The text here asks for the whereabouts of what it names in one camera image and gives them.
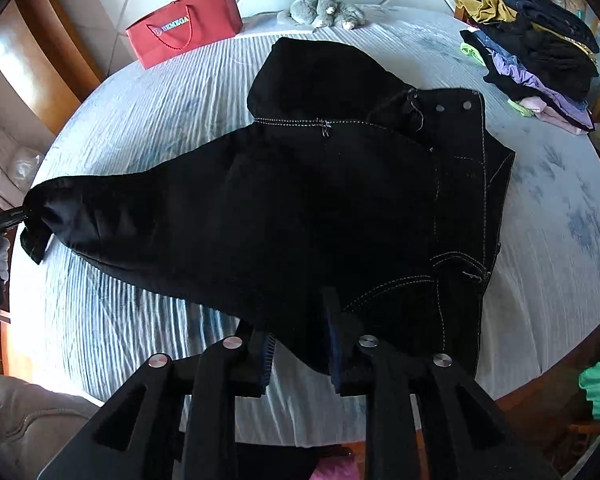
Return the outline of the black hooded jacket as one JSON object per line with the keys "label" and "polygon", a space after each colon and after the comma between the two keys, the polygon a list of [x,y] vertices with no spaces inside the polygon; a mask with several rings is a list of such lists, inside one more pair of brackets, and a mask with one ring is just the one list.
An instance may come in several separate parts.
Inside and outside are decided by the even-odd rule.
{"label": "black hooded jacket", "polygon": [[147,171],[35,185],[23,249],[41,261],[56,238],[118,280],[267,330],[320,373],[332,292],[364,333],[475,374],[515,160],[481,93],[283,38],[247,106],[249,126]]}

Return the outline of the pile of folded clothes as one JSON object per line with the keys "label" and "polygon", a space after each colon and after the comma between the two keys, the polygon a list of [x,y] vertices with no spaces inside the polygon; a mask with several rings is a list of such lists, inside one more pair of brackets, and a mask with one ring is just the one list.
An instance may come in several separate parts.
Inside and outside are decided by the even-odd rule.
{"label": "pile of folded clothes", "polygon": [[588,92],[600,52],[591,29],[552,0],[453,0],[471,26],[460,34],[478,52],[510,104],[573,134],[594,129]]}

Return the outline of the clear plastic bag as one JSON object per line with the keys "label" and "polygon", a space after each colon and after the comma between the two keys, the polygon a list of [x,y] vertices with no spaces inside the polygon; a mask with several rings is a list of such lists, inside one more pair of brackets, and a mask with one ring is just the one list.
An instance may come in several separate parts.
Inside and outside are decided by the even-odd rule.
{"label": "clear plastic bag", "polygon": [[22,146],[15,151],[8,167],[8,176],[21,191],[27,191],[42,164],[44,155]]}

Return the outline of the brown leather sofa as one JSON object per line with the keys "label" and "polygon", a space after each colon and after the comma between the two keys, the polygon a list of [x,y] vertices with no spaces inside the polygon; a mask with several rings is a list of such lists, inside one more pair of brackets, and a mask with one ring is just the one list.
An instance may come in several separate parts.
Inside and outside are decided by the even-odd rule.
{"label": "brown leather sofa", "polygon": [[35,479],[98,411],[72,394],[0,375],[0,479]]}

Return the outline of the red paper gift bag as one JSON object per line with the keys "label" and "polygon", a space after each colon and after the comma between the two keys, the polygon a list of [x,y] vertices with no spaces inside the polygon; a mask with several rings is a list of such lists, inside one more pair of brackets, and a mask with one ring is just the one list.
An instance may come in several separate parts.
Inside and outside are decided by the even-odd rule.
{"label": "red paper gift bag", "polygon": [[140,18],[126,29],[143,68],[214,42],[242,30],[236,0],[175,0]]}

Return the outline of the grey plush toy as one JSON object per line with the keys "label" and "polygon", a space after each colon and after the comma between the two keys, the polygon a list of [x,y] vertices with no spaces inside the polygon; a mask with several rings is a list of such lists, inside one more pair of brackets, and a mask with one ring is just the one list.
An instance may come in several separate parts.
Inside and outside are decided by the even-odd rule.
{"label": "grey plush toy", "polygon": [[356,29],[367,23],[361,9],[340,0],[294,0],[287,10],[277,14],[277,21],[288,26],[313,29],[339,27],[344,30]]}

